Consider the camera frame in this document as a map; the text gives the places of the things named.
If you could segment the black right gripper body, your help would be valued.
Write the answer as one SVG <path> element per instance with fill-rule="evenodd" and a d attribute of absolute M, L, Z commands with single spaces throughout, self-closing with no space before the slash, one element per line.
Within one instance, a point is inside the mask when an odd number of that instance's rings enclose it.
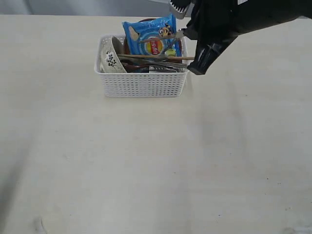
<path fill-rule="evenodd" d="M 193 4 L 186 37 L 206 43 L 232 43 L 239 33 L 233 26 L 237 14 L 236 0 L 187 0 Z"/>

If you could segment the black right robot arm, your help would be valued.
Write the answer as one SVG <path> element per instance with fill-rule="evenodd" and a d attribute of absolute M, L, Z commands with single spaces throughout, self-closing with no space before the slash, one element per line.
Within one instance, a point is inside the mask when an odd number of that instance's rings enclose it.
<path fill-rule="evenodd" d="M 196 40 L 195 58 L 188 70 L 206 74 L 214 61 L 240 35 L 312 17 L 310 0 L 171 0 L 170 11 L 183 19 L 193 4 L 183 35 Z"/>

